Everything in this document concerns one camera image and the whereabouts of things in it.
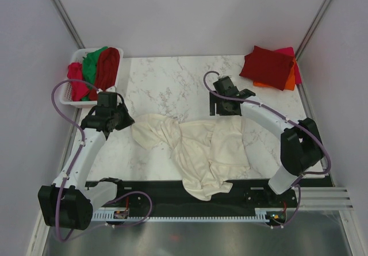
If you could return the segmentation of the white t shirt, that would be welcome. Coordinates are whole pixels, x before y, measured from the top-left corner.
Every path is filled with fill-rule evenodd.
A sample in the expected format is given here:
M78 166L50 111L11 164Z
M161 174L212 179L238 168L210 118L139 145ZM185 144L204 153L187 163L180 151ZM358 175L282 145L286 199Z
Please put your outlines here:
M230 180L250 169L244 127L240 116L179 123L168 116L145 114L132 126L132 136L146 150L166 143L184 189L201 201L210 201L215 194L229 193Z

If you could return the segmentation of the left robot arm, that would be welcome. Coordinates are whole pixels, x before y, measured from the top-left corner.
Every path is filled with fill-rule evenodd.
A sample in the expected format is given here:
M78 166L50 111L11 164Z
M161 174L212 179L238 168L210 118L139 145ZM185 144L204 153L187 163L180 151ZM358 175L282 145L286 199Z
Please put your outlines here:
M98 93L97 104L81 120L79 144L60 174L49 186L38 192L41 212L46 225L71 230L85 230L93 213L110 202L122 205L126 200L124 189L115 180L102 179L86 189L88 174L109 135L134 124L121 94Z

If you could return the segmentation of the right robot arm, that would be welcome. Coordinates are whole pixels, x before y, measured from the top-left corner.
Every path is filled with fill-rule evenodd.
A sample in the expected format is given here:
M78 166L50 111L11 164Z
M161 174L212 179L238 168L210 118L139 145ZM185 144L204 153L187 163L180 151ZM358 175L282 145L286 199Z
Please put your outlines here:
M254 92L239 90L230 77L221 77L209 90L210 115L242 116L267 129L281 144L281 167L269 179L263 199L269 206L277 206L284 193L294 187L308 170L326 157L319 131L314 120L305 118L298 122L288 119L267 106Z

